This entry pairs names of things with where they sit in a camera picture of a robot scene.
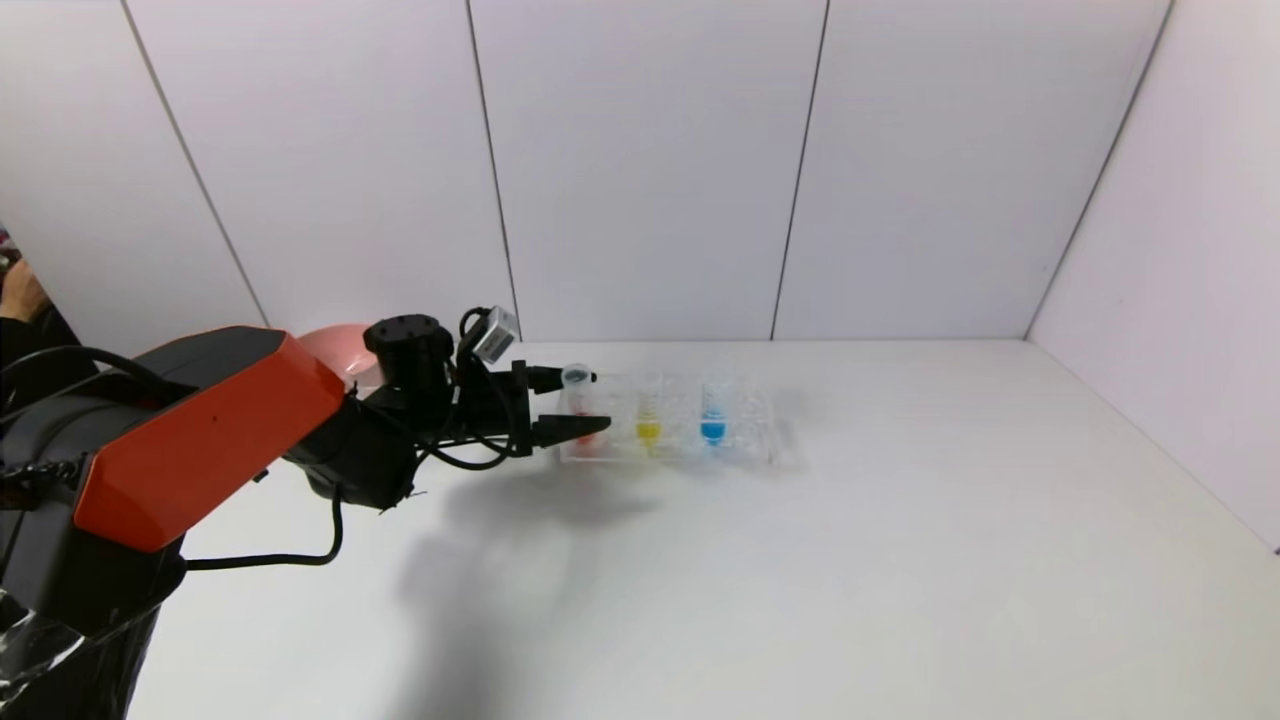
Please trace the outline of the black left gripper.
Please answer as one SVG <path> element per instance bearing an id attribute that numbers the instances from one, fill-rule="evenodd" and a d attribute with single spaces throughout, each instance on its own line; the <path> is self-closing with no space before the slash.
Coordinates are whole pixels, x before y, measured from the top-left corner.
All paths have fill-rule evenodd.
<path id="1" fill-rule="evenodd" d="M 479 359 L 465 359 L 457 368 L 458 438 L 498 457 L 529 456 L 532 442 L 541 448 L 590 445 L 611 428 L 611 416 L 556 414 L 532 421 L 529 401 L 530 389 L 547 395 L 589 387 L 596 379 L 598 374 L 586 365 L 527 366 L 516 360 L 509 369 L 497 372 Z"/>

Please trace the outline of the bystander bare hand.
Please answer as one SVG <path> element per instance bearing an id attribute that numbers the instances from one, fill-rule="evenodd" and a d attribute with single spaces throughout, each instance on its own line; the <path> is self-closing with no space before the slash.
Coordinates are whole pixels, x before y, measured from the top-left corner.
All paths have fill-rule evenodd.
<path id="1" fill-rule="evenodd" d="M 1 319 L 32 323 L 51 300 L 26 259 L 14 264 L 3 281 Z"/>

